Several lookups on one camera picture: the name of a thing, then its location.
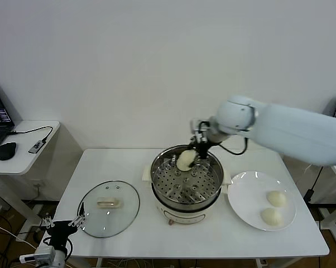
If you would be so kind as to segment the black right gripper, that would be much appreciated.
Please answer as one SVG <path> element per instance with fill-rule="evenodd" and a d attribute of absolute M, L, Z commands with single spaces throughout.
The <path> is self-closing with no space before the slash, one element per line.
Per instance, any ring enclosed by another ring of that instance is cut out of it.
<path fill-rule="evenodd" d="M 196 150 L 198 154 L 196 155 L 196 160 L 207 160 L 208 155 L 200 155 L 207 154 L 208 150 L 211 148 L 212 143 L 207 138 L 200 138 L 197 141 L 195 139 L 191 139 L 188 144 L 188 150 Z"/>

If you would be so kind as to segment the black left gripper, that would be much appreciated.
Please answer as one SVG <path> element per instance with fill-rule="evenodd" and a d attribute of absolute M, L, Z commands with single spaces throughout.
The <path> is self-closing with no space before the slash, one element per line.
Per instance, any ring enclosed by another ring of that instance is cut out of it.
<path fill-rule="evenodd" d="M 81 202 L 78 215 L 72 220 L 52 221 L 51 216 L 46 215 L 41 220 L 41 227 L 49 228 L 50 246 L 65 246 L 70 235 L 76 233 L 76 228 L 81 227 L 85 221 L 84 202 Z"/>

